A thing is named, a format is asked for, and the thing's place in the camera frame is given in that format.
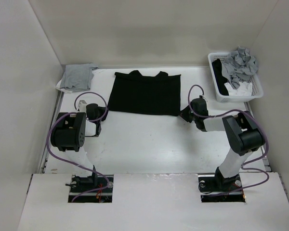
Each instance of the white partition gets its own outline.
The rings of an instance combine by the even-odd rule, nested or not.
[[[17,230],[62,74],[27,0],[0,0],[0,231]]]
[[[277,0],[29,0],[62,64],[208,65],[250,47]]]
[[[271,141],[268,155],[289,198],[289,0],[279,0],[251,48],[260,62],[264,97],[251,103]]]

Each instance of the gray cloth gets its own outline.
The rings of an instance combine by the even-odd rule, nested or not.
[[[258,71],[258,61],[250,55],[247,48],[238,47],[222,61],[222,76],[228,79],[234,89],[240,87],[239,82],[249,81]]]
[[[71,91],[90,90],[93,79],[92,70],[98,68],[95,64],[66,65],[60,88]]]

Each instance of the black cloth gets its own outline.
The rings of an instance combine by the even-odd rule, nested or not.
[[[108,109],[146,115],[178,116],[180,113],[181,75],[160,72],[155,77],[139,71],[115,73]]]
[[[228,81],[224,76],[222,76],[222,62],[220,59],[212,62],[212,67],[218,87],[218,91],[221,95],[229,95],[227,88],[225,87],[225,83]]]

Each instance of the rectangular cutout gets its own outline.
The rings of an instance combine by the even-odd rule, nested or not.
[[[236,195],[223,195],[223,196],[210,196],[201,195],[201,202],[245,202],[245,197],[242,194]]]
[[[114,176],[108,175],[106,176],[110,182],[114,182]],[[70,186],[70,192],[68,195],[68,202],[71,203],[73,198],[78,194],[94,189],[104,187],[107,185],[107,181],[104,177],[97,176],[94,178],[94,182],[96,182],[96,187],[93,187],[92,184],[94,182],[87,181],[90,178],[81,178],[81,184],[77,184],[77,182],[72,182]],[[85,193],[75,199],[73,203],[111,203],[112,202],[112,191],[113,188],[105,188],[103,190],[97,190],[89,193]]]

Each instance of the robotic arm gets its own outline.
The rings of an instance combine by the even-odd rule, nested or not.
[[[105,107],[99,107],[95,103],[87,104],[84,100],[80,100],[77,113],[67,115],[67,113],[59,113],[57,120],[63,117],[51,132],[50,140],[53,147],[57,147],[59,151],[64,152],[68,160],[77,163],[89,170],[82,170],[72,179],[75,182],[71,186],[74,193],[84,192],[90,189],[98,188],[98,183],[107,182],[95,173],[94,165],[89,161],[87,153],[83,145],[85,137],[98,137],[101,132],[101,121],[104,121],[107,112],[102,119],[101,115],[105,113]]]
[[[193,99],[192,109],[201,116],[209,116],[205,99]],[[189,106],[182,110],[181,117],[191,123],[195,122],[199,130],[225,131],[230,150],[223,163],[217,167],[213,178],[199,179],[201,192],[229,192],[233,185],[240,187],[239,171],[246,159],[264,145],[264,138],[257,125],[243,113],[225,117],[203,118],[194,115]]]

